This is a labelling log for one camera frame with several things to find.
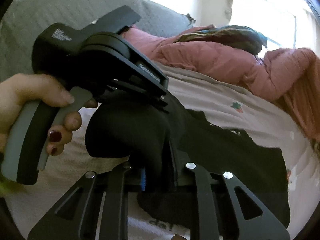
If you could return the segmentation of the right hand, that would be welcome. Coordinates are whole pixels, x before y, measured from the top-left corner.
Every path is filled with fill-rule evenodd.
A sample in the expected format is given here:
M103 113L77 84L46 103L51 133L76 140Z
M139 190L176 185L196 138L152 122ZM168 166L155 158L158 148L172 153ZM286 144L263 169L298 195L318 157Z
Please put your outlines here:
M187 239L181 235L174 234L171 240L187 240Z

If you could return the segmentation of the left hand dark nails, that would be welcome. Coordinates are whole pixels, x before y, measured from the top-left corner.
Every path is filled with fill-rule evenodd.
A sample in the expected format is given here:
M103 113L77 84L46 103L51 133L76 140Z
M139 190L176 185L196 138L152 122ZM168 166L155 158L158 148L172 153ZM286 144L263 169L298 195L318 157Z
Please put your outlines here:
M52 107L66 107L75 101L54 77L45 74L15 74L1 82L1 153L4 153L11 127L22 106L33 100L42 100ZM46 135L46 151L57 156L71 142L73 132L82 125L79 112L69 112L62 125L52 126Z

